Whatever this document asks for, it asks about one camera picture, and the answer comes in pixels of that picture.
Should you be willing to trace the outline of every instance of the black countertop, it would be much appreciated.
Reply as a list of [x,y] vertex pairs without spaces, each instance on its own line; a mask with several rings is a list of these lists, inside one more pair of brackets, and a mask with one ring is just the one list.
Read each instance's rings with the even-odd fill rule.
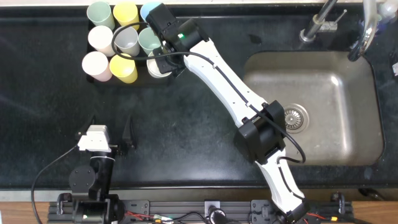
[[[172,6],[196,17],[231,68],[244,75],[257,52],[347,50],[358,34],[362,7],[344,9],[338,32],[302,45],[299,31],[321,5]],[[185,72],[157,88],[95,85],[81,60],[87,51],[85,9],[0,9],[0,188],[28,189],[41,168],[74,144],[90,117],[120,136],[131,114],[138,148],[116,158],[112,188],[266,187],[260,171],[233,143],[236,127],[211,90]],[[385,150],[371,166],[291,166],[299,187],[398,185],[398,83],[389,53],[398,47],[398,23],[377,36],[366,58],[376,77]],[[66,189],[69,173],[89,155],[72,152],[42,174],[38,188]]]

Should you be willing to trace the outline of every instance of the sink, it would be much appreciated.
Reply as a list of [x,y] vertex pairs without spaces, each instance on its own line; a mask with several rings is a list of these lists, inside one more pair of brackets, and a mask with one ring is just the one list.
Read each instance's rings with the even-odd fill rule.
[[[263,52],[245,64],[244,83],[285,108],[287,131],[308,165],[361,166],[384,149],[373,71],[348,52]],[[287,155],[300,159],[285,139]]]

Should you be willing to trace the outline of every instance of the yellow cup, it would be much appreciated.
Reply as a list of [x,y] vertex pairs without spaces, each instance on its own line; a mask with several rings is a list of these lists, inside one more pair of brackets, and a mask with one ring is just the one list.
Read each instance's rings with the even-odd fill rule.
[[[138,9],[133,2],[117,3],[113,8],[113,16],[122,26],[139,22]],[[138,30],[139,25],[133,26],[133,28]]]
[[136,63],[133,60],[115,55],[109,63],[109,68],[111,69],[112,74],[124,83],[133,83],[137,80],[137,68]]

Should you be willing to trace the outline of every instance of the faucet handle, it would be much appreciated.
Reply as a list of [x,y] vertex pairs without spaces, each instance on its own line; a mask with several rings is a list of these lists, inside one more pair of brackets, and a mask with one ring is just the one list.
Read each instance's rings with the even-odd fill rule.
[[336,19],[335,22],[324,22],[319,28],[319,32],[335,32],[337,30],[338,21],[347,13],[347,9],[344,9],[343,13]]

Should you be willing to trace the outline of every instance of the blue cup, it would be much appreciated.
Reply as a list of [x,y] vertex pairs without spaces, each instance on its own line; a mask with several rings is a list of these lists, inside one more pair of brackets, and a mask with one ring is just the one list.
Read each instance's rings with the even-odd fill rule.
[[146,22],[146,18],[149,15],[149,12],[156,8],[158,5],[162,4],[161,2],[148,2],[141,7],[139,14],[141,15],[144,22]]

